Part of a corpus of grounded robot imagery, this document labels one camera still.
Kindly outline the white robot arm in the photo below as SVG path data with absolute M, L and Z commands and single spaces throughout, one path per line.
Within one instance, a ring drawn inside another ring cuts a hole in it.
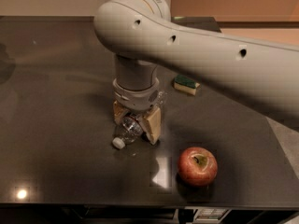
M 93 24 L 115 55 L 115 98 L 124 107 L 145 112 L 156 103 L 161 65 L 298 128 L 299 48 L 176 25 L 164 0 L 111 0 Z

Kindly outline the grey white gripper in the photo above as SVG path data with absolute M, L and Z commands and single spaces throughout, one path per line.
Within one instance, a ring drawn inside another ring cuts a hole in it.
M 141 91 L 133 91 L 121 87 L 117 80 L 113 80 L 115 102 L 113 103 L 114 121 L 119 125 L 125 115 L 130 110 L 146 111 L 154 106 L 158 101 L 160 82 L 155 79 L 154 84 Z M 161 135 L 161 108 L 154 107 L 144 116 L 144 125 L 146 127 L 146 136 L 152 145 L 155 145 Z

